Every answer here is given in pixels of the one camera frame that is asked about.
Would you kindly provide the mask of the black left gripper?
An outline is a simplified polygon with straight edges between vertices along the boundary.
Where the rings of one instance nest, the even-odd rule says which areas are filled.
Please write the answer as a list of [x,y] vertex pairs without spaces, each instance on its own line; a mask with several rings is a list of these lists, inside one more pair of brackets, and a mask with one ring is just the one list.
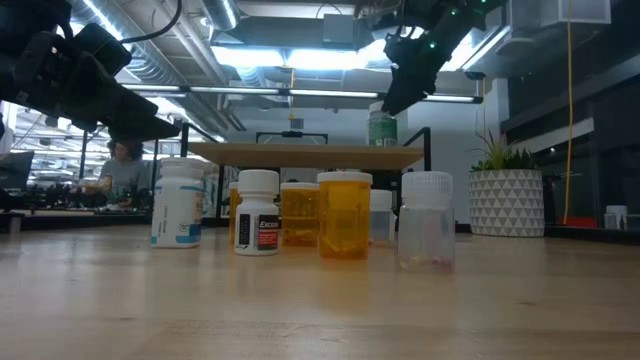
[[79,48],[74,36],[41,31],[18,53],[0,55],[0,100],[69,119],[78,128],[103,123],[116,141],[143,142],[180,133],[178,126],[156,116],[156,104],[120,86]]

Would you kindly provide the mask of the large white blue-label bottle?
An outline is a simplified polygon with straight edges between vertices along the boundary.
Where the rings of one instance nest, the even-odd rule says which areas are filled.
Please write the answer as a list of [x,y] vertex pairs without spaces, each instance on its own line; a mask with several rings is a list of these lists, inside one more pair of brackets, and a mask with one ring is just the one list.
[[193,248],[200,245],[205,163],[191,158],[161,160],[154,185],[150,246]]

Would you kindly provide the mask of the clear plastic pill bottle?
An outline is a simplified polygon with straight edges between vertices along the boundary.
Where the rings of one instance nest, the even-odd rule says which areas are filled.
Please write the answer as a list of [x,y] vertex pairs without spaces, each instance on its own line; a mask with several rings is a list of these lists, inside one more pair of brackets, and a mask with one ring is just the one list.
[[372,246],[393,248],[397,216],[393,212],[393,193],[389,190],[370,191],[369,242]]
[[413,272],[451,273],[455,267],[453,177],[439,171],[402,176],[397,259]]

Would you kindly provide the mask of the white Excedrin bottle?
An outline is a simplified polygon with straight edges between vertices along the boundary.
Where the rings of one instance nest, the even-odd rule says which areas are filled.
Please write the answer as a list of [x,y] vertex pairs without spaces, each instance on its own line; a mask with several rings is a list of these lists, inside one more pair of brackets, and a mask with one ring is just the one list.
[[241,256],[270,256],[279,251],[280,210],[274,200],[279,194],[279,174],[253,169],[239,173],[234,253]]

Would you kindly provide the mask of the wooden shelf black metal legs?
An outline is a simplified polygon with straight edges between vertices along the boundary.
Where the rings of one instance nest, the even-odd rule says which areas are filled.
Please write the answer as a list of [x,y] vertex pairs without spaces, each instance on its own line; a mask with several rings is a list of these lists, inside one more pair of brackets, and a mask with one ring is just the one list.
[[421,128],[402,146],[371,147],[273,144],[219,143],[211,135],[193,124],[183,124],[180,138],[180,155],[193,153],[218,166],[215,218],[207,224],[222,227],[222,190],[225,169],[228,166],[256,169],[315,168],[358,169],[369,172],[388,172],[390,189],[395,192],[395,207],[402,205],[402,172],[417,162],[424,169],[431,169],[431,129]]

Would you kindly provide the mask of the green bottle white cap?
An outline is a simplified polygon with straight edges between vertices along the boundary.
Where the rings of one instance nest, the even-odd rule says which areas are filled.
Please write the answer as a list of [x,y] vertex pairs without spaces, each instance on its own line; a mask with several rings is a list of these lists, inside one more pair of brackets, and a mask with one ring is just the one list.
[[397,145],[397,120],[382,110],[383,102],[369,106],[367,118],[367,144],[376,147]]

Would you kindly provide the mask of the person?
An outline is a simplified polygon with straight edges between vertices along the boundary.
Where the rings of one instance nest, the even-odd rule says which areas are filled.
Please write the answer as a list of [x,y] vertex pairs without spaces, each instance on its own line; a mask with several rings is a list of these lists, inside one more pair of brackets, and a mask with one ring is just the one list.
[[108,204],[118,209],[133,208],[141,192],[147,192],[150,186],[149,171],[142,159],[141,142],[117,142],[107,144],[111,158],[107,160],[100,173],[100,179],[110,179],[106,189]]

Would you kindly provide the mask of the long linear ceiling light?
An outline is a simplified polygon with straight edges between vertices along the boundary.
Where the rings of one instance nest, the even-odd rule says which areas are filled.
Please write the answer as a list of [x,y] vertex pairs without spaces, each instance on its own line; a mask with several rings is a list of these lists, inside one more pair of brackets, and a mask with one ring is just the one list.
[[328,98],[352,98],[367,100],[383,100],[385,93],[367,91],[300,89],[300,88],[263,88],[263,87],[232,87],[232,86],[190,86],[190,85],[149,85],[149,84],[123,84],[123,87],[136,92],[154,93],[202,93],[225,95],[266,95],[284,97],[328,97]]

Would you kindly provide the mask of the green succulent plant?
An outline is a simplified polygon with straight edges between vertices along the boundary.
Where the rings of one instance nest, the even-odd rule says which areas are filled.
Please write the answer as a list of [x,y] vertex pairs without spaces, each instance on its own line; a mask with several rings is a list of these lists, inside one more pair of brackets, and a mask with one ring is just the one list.
[[482,140],[483,148],[474,148],[471,152],[480,152],[484,158],[471,166],[472,172],[537,168],[533,153],[528,149],[516,149],[516,142],[509,144],[505,134],[494,137],[488,131],[486,134],[476,132],[475,136]]

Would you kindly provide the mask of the dark computer monitor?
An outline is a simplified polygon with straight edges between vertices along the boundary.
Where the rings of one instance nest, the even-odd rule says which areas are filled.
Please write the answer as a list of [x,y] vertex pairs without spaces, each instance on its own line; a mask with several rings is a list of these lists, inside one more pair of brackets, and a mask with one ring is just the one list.
[[24,190],[33,158],[33,151],[0,154],[0,189]]

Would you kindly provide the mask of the white patterned planter pot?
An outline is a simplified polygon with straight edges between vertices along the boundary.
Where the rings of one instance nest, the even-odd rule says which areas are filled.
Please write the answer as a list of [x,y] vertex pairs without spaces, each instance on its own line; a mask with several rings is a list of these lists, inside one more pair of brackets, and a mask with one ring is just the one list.
[[473,234],[542,237],[542,173],[531,169],[486,170],[469,174]]

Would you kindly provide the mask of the red flat object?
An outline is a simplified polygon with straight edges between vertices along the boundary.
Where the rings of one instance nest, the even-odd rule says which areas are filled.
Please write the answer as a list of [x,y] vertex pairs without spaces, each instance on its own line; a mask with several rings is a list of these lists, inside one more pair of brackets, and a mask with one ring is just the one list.
[[598,223],[595,218],[592,217],[581,217],[581,216],[568,216],[567,219],[564,219],[562,216],[557,218],[556,224],[558,226],[564,225],[568,227],[577,227],[577,228],[597,228]]

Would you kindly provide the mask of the white cup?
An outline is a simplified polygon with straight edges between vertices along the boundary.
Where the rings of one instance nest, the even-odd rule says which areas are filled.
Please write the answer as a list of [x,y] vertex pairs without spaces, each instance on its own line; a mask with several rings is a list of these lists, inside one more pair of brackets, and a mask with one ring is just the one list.
[[604,214],[604,227],[609,230],[627,229],[628,208],[625,205],[607,205]]

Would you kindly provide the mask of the black metal stand frame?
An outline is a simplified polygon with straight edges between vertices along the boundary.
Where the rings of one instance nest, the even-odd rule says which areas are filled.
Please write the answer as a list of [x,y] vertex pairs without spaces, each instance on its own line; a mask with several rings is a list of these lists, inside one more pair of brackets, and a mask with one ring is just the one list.
[[260,138],[266,136],[269,138],[272,138],[274,136],[277,137],[282,137],[282,138],[304,138],[304,137],[309,137],[311,138],[315,143],[317,143],[316,139],[317,138],[322,138],[324,140],[324,143],[326,145],[329,144],[329,135],[328,134],[324,134],[324,133],[305,133],[305,132],[301,132],[301,131],[294,131],[294,130],[289,130],[289,131],[281,131],[281,132],[262,132],[259,131],[255,134],[255,140],[254,142],[256,144],[261,143]]

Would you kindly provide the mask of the silver round ventilation duct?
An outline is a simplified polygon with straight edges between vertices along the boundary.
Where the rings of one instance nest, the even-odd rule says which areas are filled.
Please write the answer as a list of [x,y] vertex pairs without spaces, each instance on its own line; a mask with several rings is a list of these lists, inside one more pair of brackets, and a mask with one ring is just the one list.
[[200,0],[211,26],[217,31],[234,29],[240,21],[240,11],[234,0]]

